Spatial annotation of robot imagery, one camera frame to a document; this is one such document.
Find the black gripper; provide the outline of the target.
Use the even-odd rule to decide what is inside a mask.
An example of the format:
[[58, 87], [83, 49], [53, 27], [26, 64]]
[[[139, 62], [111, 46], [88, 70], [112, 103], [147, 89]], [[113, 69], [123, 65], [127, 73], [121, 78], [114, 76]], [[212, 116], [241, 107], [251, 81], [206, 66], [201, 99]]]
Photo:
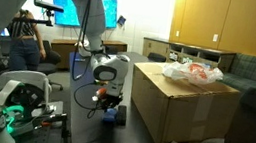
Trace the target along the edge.
[[123, 100], [123, 95], [112, 96], [110, 94], [103, 94], [100, 98], [101, 108], [106, 110], [109, 108], [114, 108], [116, 105], [119, 105]]

